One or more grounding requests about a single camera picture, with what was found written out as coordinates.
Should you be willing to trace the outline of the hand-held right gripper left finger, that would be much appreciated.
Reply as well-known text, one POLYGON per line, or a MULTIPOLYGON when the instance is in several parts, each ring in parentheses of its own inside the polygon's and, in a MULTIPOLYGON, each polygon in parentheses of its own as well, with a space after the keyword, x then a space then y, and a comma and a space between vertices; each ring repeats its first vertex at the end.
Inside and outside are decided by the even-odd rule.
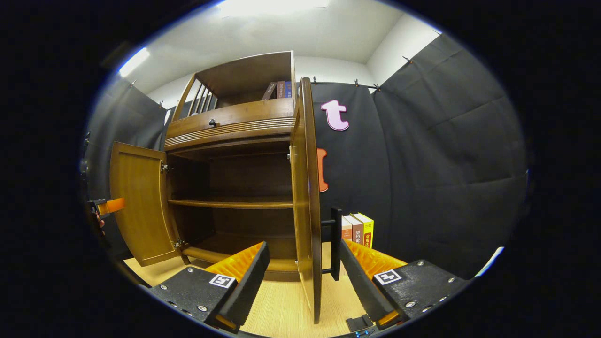
POLYGON ((148 291, 201 324, 237 334, 269 263, 268 243, 263 241, 210 267, 185 268, 148 291))

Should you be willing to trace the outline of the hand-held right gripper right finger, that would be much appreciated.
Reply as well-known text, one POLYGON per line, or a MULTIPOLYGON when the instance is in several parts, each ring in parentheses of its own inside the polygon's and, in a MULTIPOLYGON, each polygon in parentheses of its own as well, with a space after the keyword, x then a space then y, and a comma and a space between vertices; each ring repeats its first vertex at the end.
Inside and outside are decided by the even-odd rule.
POLYGON ((417 320, 470 284, 426 260, 410 263, 340 240, 339 256, 366 315, 380 330, 417 320))

